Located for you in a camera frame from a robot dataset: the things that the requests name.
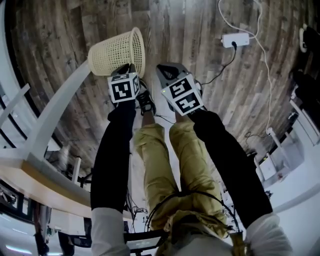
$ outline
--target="black cable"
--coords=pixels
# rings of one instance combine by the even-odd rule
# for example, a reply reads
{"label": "black cable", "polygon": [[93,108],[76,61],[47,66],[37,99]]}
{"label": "black cable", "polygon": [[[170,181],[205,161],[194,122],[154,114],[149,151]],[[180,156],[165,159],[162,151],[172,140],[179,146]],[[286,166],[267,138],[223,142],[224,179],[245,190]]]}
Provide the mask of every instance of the black cable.
{"label": "black cable", "polygon": [[168,123],[170,123],[170,124],[173,124],[173,125],[175,124],[174,122],[171,122],[171,121],[165,119],[162,115],[155,114],[154,116],[155,116],[155,117],[158,117],[158,118],[162,118],[162,119],[166,120],[166,121],[167,121]]}
{"label": "black cable", "polygon": [[155,208],[151,211],[149,217],[147,218],[146,222],[145,222],[145,225],[144,225],[144,231],[149,231],[150,229],[150,223],[151,223],[151,220],[152,220],[152,217],[154,216],[154,214],[156,213],[156,211],[165,203],[167,202],[168,200],[170,200],[171,198],[174,198],[174,197],[185,197],[185,196],[188,196],[188,195],[191,195],[191,194],[201,194],[201,195],[204,195],[204,196],[207,196],[207,197],[210,197],[216,201],[218,201],[224,208],[227,209],[227,211],[229,212],[229,214],[232,216],[233,220],[234,220],[234,224],[236,226],[236,231],[239,232],[240,231],[240,228],[239,228],[239,224],[238,224],[238,221],[236,219],[236,216],[232,213],[232,211],[229,209],[229,207],[227,207],[222,201],[220,201],[218,198],[216,198],[214,195],[212,194],[209,194],[207,192],[203,192],[203,191],[197,191],[197,190],[193,190],[193,191],[182,191],[182,192],[178,192],[178,193],[174,193],[174,194],[171,194],[169,196],[167,196],[164,200],[162,200],[160,203],[158,203]]}
{"label": "black cable", "polygon": [[223,68],[221,69],[220,73],[217,74],[214,78],[212,78],[212,80],[210,82],[205,82],[205,83],[202,83],[201,85],[208,85],[208,84],[211,84],[215,79],[217,79],[221,74],[222,72],[225,70],[226,67],[228,67],[236,58],[236,53],[237,53],[237,44],[235,42],[232,42],[232,45],[233,45],[233,48],[234,48],[234,55],[233,55],[233,58],[232,60],[227,64],[227,65],[222,65]]}
{"label": "black cable", "polygon": [[269,135],[261,136],[261,135],[259,135],[259,134],[252,134],[251,131],[248,131],[248,132],[244,135],[244,137],[246,138],[246,139],[245,139],[245,143],[246,143],[246,145],[247,145],[249,148],[250,148],[250,146],[249,146],[249,144],[248,144],[248,139],[251,138],[251,137],[253,137],[253,136],[257,136],[257,137],[259,137],[260,139],[265,139],[265,138],[268,137]]}
{"label": "black cable", "polygon": [[137,213],[139,211],[141,211],[142,213],[148,214],[148,210],[145,208],[141,208],[139,206],[137,206],[137,204],[135,203],[135,201],[133,200],[133,198],[131,197],[130,193],[129,193],[129,188],[127,187],[127,193],[126,193],[126,205],[128,206],[130,213],[131,213],[131,217],[132,217],[132,226],[130,228],[129,233],[131,233],[132,231],[136,232],[135,229],[135,219],[137,217]]}

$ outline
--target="beige basket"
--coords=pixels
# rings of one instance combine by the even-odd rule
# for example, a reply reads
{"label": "beige basket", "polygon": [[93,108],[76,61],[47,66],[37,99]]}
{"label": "beige basket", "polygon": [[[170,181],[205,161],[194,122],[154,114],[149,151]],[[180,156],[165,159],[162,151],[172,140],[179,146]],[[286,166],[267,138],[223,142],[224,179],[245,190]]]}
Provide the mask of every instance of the beige basket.
{"label": "beige basket", "polygon": [[139,76],[145,74],[145,45],[137,27],[92,46],[88,54],[89,67],[96,76],[110,76],[118,67],[133,63]]}

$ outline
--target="sleeve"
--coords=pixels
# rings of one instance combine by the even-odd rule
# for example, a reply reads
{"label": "sleeve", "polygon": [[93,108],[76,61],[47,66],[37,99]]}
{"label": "sleeve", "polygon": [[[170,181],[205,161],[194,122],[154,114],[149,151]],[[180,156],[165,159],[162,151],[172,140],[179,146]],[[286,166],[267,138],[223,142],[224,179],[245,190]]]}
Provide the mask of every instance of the sleeve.
{"label": "sleeve", "polygon": [[124,240],[123,215],[112,208],[92,210],[93,256],[129,256],[130,249]]}
{"label": "sleeve", "polygon": [[270,213],[256,219],[246,229],[245,242],[249,244],[247,255],[292,255],[293,249],[279,222],[280,218]]}

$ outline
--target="white power strip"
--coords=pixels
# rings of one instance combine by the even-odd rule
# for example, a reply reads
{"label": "white power strip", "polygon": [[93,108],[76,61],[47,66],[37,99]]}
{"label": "white power strip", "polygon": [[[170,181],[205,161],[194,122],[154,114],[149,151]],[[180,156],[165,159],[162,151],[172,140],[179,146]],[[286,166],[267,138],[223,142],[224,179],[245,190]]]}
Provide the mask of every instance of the white power strip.
{"label": "white power strip", "polygon": [[239,46],[247,46],[250,43],[248,33],[234,33],[234,34],[224,34],[221,40],[225,48],[233,47],[232,42],[235,42]]}

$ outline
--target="khaki pants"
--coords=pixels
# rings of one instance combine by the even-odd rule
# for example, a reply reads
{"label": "khaki pants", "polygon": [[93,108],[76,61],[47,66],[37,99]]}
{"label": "khaki pants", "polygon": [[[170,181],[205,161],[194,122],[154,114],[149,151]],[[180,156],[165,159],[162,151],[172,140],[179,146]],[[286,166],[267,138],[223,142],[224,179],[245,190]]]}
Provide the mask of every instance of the khaki pants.
{"label": "khaki pants", "polygon": [[[219,185],[208,170],[207,150],[193,126],[192,121],[179,122],[169,132],[170,142],[179,159],[181,189],[207,192],[221,200]],[[152,211],[166,197],[179,191],[169,162],[165,129],[157,123],[144,126],[134,135],[134,144],[144,162],[144,193]],[[165,202],[154,214],[150,226],[153,230],[169,231],[175,222],[188,215],[195,215],[219,236],[225,236],[221,224],[210,217],[225,223],[221,204],[201,194],[174,197]]]}

